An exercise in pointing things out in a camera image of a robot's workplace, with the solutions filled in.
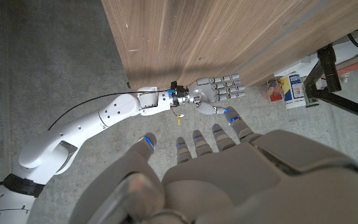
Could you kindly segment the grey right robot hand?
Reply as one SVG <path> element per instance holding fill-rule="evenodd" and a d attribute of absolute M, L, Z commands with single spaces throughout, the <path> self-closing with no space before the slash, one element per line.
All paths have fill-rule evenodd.
<path fill-rule="evenodd" d="M 201 114 L 224 114 L 229 111 L 212 103 L 239 98 L 245 95 L 238 73 L 215 78 L 199 78 L 187 86 L 189 102 L 196 105 Z"/>

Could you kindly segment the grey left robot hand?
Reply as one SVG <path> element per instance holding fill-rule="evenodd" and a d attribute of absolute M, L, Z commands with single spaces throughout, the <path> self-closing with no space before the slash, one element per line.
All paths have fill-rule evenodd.
<path fill-rule="evenodd" d="M 213 152 L 193 132 L 196 157 L 177 139 L 177 164 L 159 179 L 147 133 L 90 183 L 71 223 L 358 223 L 358 163 L 303 136 L 254 133 L 234 108 L 239 141 L 215 124 Z"/>

